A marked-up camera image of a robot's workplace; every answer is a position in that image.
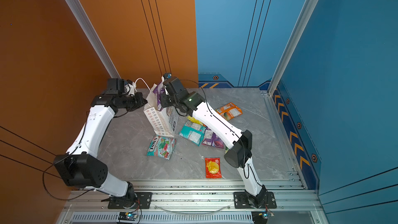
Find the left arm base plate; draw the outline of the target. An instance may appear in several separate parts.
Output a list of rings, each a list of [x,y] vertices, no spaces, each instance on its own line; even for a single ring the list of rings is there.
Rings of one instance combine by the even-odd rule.
[[[110,197],[102,200],[108,202],[108,209],[149,209],[152,200],[152,192],[138,192],[131,198]]]

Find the green red Fox's candy bag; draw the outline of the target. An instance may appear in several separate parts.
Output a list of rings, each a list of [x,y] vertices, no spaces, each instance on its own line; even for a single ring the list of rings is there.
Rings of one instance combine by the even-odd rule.
[[[176,139],[155,135],[150,143],[147,151],[147,156],[160,157],[170,160]]]

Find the red yellow snack packet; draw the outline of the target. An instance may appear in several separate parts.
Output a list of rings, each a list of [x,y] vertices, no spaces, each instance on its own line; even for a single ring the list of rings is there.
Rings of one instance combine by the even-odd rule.
[[[220,158],[205,158],[205,173],[209,179],[222,178]]]

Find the right circuit board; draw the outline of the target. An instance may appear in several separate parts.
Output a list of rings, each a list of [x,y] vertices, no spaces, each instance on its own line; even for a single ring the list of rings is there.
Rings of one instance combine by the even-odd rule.
[[[254,224],[267,224],[268,220],[274,217],[274,213],[270,211],[254,211],[251,212]]]

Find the purple Savoria snack bag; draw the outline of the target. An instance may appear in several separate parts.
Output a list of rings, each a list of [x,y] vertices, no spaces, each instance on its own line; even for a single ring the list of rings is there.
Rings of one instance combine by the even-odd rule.
[[[215,148],[224,148],[224,143],[219,136],[211,129],[207,128],[204,133],[202,145],[211,146]]]

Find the teal snack bag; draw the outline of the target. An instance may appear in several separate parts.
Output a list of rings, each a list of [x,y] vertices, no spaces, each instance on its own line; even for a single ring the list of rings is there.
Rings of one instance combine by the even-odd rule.
[[[188,120],[179,132],[179,136],[200,146],[204,140],[205,131],[206,128],[203,125]]]

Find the circuit board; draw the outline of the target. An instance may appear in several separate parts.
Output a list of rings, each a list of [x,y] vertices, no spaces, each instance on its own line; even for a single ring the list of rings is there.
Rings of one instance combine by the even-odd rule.
[[[117,223],[120,224],[137,224],[140,220],[136,212],[119,212]]]
[[[267,224],[268,220],[274,217],[274,213],[270,211],[254,211],[251,212],[254,224]]]

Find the yellow snack bag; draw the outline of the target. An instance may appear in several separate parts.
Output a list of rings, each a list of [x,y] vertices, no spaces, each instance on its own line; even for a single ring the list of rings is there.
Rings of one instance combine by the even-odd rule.
[[[196,123],[196,124],[205,126],[204,123],[202,123],[201,121],[199,121],[199,120],[197,120],[197,119],[195,119],[195,118],[193,118],[193,117],[191,117],[191,116],[188,116],[187,119],[188,119],[189,121],[193,122],[193,123]]]

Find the left circuit board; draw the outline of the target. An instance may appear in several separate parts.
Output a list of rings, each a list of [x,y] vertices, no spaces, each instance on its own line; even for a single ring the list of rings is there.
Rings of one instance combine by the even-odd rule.
[[[137,224],[140,220],[136,212],[119,212],[117,223],[120,224]]]

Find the aluminium rail frame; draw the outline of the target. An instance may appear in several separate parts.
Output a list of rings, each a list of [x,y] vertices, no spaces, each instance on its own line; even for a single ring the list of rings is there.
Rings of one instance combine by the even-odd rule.
[[[274,193],[276,209],[237,209],[234,192],[244,191],[238,179],[135,180],[134,190],[152,192],[149,209],[108,209],[105,195],[92,191],[83,196],[70,193],[59,224],[119,224],[119,212],[136,212],[138,224],[253,224],[251,212],[270,211],[268,224],[326,224],[328,219],[315,191],[296,175],[287,179],[265,179]]]

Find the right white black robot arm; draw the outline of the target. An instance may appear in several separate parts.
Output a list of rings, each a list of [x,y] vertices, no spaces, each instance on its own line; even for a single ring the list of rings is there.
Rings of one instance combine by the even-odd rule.
[[[226,162],[236,168],[244,182],[245,194],[253,208],[267,207],[268,190],[260,181],[252,159],[252,133],[242,131],[221,117],[208,103],[206,94],[188,92],[181,80],[170,73],[162,78],[165,92],[161,94],[163,106],[173,106],[209,127],[227,146]]]

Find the purple snack bag front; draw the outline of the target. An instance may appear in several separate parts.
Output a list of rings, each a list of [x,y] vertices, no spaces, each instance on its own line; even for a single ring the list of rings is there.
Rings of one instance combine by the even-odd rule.
[[[160,82],[158,85],[154,85],[154,88],[152,89],[152,93],[155,96],[155,101],[156,101],[156,107],[158,111],[162,111],[162,103],[161,103],[161,94],[165,93],[163,83]]]

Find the white patterned paper bag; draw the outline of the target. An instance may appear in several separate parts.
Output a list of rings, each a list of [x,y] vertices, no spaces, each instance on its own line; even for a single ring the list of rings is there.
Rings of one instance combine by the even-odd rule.
[[[172,138],[176,134],[176,127],[178,122],[178,115],[173,107],[163,108],[162,111],[158,111],[156,107],[155,96],[152,93],[152,88],[149,88],[148,84],[142,79],[138,78],[133,83],[134,92],[138,92],[136,89],[136,83],[141,80],[148,88],[149,93],[146,97],[147,104],[144,106],[144,114],[149,120],[153,127],[156,135]]]

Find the orange snack bag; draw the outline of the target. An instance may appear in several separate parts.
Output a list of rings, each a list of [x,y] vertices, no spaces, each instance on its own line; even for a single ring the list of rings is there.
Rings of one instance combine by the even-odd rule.
[[[226,121],[230,121],[231,119],[243,114],[242,110],[232,102],[216,109],[216,112]]]

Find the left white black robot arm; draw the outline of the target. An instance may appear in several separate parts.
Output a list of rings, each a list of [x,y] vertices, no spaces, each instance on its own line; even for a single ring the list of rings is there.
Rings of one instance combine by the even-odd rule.
[[[57,155],[54,166],[65,185],[98,190],[109,197],[111,207],[133,208],[138,197],[133,185],[118,179],[98,158],[98,149],[105,132],[118,110],[135,111],[147,104],[142,93],[124,94],[112,91],[97,95],[89,110],[87,120],[78,137],[64,155]]]

